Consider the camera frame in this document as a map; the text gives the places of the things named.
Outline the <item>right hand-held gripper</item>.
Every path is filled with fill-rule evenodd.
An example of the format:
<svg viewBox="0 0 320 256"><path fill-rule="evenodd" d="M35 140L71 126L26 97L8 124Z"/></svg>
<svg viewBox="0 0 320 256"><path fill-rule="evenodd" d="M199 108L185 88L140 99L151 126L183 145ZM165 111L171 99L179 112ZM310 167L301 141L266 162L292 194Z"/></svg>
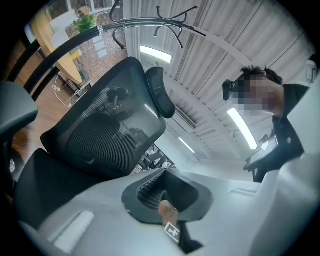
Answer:
<svg viewBox="0 0 320 256"><path fill-rule="evenodd" d="M176 243L180 242L181 232L170 222L164 227L164 232Z"/></svg>

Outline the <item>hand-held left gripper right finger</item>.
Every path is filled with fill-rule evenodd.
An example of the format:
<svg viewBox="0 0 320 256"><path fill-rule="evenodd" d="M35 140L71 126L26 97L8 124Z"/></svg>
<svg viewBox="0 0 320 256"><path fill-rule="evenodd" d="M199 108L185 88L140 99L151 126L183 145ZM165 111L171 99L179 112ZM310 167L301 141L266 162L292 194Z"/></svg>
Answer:
<svg viewBox="0 0 320 256"><path fill-rule="evenodd" d="M226 180L178 170L171 173L208 189L212 204L187 222L194 256L282 256L318 210L318 157L305 154L269 172L262 183Z"/></svg>

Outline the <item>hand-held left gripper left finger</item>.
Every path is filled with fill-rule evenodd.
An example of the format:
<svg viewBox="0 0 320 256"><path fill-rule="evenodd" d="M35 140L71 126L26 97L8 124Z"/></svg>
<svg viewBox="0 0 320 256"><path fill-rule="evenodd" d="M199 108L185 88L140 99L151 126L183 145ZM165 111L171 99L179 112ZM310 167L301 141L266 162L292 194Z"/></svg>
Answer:
<svg viewBox="0 0 320 256"><path fill-rule="evenodd" d="M85 174L78 185L47 192L26 182L18 187L18 219L44 256L182 256L162 218L143 223L122 201L134 182L160 179L161 170L96 183Z"/></svg>

